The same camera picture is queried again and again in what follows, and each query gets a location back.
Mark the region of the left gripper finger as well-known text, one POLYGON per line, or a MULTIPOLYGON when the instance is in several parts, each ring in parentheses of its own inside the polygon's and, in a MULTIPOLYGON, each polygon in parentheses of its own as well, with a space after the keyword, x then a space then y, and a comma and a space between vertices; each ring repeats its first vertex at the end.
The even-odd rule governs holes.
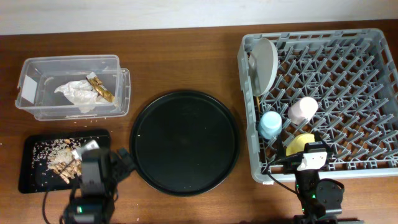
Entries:
POLYGON ((67 165, 65 165, 62 170, 60 171, 60 174, 64 176, 74 176, 75 175, 75 162, 76 160, 73 159, 71 162, 69 162, 67 165))
POLYGON ((131 172, 135 171, 137 166, 128 151, 125 148, 118 150, 118 175, 119 177, 128 177, 131 172))

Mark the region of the yellow bowl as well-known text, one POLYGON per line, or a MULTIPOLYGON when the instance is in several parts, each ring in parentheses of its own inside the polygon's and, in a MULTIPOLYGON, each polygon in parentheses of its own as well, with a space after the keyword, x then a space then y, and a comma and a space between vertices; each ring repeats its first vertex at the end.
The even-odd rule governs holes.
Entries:
POLYGON ((300 134, 296 136, 292 142, 286 147, 286 156, 304 151, 306 143, 314 142, 315 135, 310 133, 300 134))

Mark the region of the food scraps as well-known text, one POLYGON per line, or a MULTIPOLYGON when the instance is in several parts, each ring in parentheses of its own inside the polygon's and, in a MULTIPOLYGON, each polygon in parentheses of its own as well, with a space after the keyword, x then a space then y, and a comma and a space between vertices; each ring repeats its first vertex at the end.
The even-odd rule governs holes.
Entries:
POLYGON ((54 139, 36 142, 32 150, 31 168, 37 170, 42 177, 59 177, 65 184, 69 184, 76 177, 81 176, 81 160, 75 159, 75 175, 60 174, 62 168, 74 158, 72 150, 81 146, 79 139, 54 139))

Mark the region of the light blue cup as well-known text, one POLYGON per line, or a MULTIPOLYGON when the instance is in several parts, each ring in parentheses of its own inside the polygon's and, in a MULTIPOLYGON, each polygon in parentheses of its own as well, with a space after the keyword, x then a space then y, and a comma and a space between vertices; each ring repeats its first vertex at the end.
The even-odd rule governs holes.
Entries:
POLYGON ((267 140, 277 137, 282 131, 282 118, 280 114, 275 111, 264 113, 258 124, 257 131, 267 140))

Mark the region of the pink cup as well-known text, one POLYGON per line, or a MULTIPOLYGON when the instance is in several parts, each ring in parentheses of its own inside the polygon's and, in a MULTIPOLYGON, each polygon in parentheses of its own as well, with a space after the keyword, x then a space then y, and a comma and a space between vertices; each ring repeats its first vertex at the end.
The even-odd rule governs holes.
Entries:
POLYGON ((294 103, 288 110, 288 118, 294 124, 309 122, 318 110, 317 101, 309 96, 301 98, 294 103))

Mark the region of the wooden chopstick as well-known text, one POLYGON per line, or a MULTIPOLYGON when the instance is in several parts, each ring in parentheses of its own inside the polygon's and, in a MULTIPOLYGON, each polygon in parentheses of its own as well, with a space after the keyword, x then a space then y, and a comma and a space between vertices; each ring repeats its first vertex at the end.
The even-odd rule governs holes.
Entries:
POLYGON ((255 100, 256 100, 256 104, 257 104, 257 110, 260 113, 261 112, 261 106, 260 106, 260 102, 259 102, 258 96, 255 96, 255 100))

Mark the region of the white tissue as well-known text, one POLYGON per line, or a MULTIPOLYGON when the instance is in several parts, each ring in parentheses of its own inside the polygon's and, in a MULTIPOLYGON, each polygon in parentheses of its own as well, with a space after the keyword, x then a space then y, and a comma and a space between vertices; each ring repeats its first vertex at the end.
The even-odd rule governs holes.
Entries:
POLYGON ((90 85, 88 80, 72 81, 57 87, 55 93, 62 93, 74 105, 109 103, 90 85))

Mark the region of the gold foil wrapper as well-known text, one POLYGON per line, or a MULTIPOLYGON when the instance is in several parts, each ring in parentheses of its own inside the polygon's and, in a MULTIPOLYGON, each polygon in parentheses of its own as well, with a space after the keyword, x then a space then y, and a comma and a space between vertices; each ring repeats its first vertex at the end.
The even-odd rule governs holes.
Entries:
POLYGON ((90 85, 102 96, 106 101, 112 103, 115 99, 114 95, 105 88, 103 82, 97 77, 95 72, 91 72, 86 76, 90 85))

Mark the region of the grey plate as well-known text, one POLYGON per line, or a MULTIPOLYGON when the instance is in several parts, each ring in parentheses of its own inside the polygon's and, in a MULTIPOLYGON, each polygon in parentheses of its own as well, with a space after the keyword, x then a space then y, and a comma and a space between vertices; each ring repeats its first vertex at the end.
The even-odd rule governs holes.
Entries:
POLYGON ((249 55, 249 74, 254 96, 267 93, 276 78, 278 54, 269 39, 260 39, 249 55))

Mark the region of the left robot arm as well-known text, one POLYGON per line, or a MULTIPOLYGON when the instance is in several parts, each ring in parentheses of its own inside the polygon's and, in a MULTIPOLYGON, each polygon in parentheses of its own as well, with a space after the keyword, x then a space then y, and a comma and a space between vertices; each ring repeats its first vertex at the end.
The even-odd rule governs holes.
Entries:
POLYGON ((60 223, 109 223, 119 197, 118 184, 136 169, 131 155, 124 148, 117 152, 101 148, 92 140, 72 150, 72 156, 81 161, 81 176, 60 223))

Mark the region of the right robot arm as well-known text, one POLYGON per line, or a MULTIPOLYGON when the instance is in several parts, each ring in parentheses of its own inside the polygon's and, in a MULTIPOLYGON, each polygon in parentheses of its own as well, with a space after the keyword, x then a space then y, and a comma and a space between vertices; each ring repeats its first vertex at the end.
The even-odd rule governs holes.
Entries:
POLYGON ((333 179, 320 178, 320 171, 328 165, 333 152, 319 132, 312 133, 313 139, 289 151, 278 137, 278 151, 272 164, 283 165, 295 176, 294 193, 302 206, 302 214, 293 217, 294 224, 308 223, 364 223, 363 220, 339 220, 345 187, 333 179))

